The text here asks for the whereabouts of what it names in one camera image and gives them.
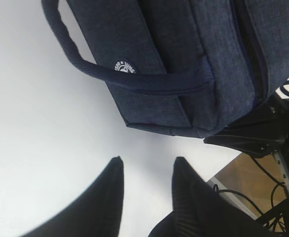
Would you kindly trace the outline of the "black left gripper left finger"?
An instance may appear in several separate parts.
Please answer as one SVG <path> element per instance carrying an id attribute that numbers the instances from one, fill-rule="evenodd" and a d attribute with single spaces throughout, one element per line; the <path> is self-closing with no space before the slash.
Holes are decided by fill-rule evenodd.
<path id="1" fill-rule="evenodd" d="M 117 237 L 123 200 L 124 165 L 115 157 L 76 200 L 24 236 Z"/>

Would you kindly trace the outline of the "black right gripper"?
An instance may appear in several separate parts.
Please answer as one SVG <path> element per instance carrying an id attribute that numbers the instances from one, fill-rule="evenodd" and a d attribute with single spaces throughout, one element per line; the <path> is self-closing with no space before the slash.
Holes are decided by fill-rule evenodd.
<path id="1" fill-rule="evenodd" d="M 278 95 L 234 121 L 204 143 L 231 148 L 251 157 L 289 155 L 289 99 Z"/>

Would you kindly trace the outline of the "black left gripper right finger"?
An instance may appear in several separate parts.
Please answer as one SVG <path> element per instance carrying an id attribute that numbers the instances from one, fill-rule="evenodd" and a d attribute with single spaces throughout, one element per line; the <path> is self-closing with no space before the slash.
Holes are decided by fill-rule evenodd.
<path id="1" fill-rule="evenodd" d="M 275 236 L 215 193 L 184 157 L 174 162 L 172 203 L 173 211 L 151 230 L 151 237 Z"/>

